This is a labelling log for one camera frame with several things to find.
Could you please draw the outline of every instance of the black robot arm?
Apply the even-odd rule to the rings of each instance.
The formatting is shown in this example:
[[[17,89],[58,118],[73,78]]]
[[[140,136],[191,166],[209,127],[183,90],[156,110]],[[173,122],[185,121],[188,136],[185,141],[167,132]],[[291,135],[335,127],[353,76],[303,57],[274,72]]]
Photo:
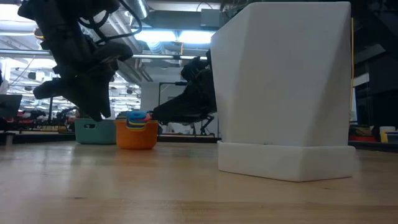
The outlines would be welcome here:
[[[94,16],[106,11],[107,17],[118,8],[118,0],[22,2],[18,15],[36,21],[44,37],[42,48],[51,51],[57,63],[53,70],[61,77],[35,88],[37,99],[63,96],[96,121],[101,114],[111,116],[109,81],[118,70],[117,60],[132,57],[132,50],[108,39],[102,45],[94,43],[82,33],[78,21],[90,21],[90,27],[102,36]]]

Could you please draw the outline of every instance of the wooden table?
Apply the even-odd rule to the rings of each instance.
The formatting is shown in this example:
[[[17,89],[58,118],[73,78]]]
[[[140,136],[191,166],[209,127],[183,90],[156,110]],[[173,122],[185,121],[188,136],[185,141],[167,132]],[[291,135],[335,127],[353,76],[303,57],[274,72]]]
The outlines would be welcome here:
[[[398,154],[358,158],[353,178],[291,183],[218,171],[215,144],[13,145],[0,223],[398,223]]]

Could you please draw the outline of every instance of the white box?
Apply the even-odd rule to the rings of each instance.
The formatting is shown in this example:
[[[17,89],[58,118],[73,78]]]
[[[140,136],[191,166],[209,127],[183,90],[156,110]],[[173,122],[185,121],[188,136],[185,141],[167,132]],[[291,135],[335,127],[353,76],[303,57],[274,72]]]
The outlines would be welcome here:
[[[316,149],[344,147],[351,155],[353,148],[347,146],[350,21],[348,2],[257,2],[222,27],[212,37],[211,57],[223,142],[257,144],[258,150],[278,146],[305,157]],[[238,159],[227,153],[234,146],[221,146],[220,169],[278,179],[260,161],[252,164],[257,172],[229,167],[228,160]],[[237,148],[245,152],[235,155],[251,153],[246,146]],[[318,159],[326,161],[323,156],[330,156],[331,149],[316,152],[322,155]],[[272,154],[275,160],[285,161]],[[248,158],[258,161],[255,157],[260,155],[254,152]],[[298,156],[298,170],[311,172],[303,168],[308,164],[300,158],[303,155]],[[349,169],[339,174],[329,171],[316,178],[304,173],[289,178],[304,181],[350,173]]]

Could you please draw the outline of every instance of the teal plastic basket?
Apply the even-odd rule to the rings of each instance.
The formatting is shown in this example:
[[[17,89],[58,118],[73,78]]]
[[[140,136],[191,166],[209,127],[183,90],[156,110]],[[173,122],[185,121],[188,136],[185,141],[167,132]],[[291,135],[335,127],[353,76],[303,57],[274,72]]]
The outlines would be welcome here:
[[[76,119],[75,134],[80,144],[116,144],[114,120]]]

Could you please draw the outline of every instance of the desk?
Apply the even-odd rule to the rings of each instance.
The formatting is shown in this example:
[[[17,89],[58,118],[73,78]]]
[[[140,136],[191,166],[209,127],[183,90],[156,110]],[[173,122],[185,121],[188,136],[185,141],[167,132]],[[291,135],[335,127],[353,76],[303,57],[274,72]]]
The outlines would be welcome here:
[[[398,154],[386,152],[358,151],[353,178],[291,183],[218,171],[216,144],[0,147],[2,224],[395,224],[397,211]]]

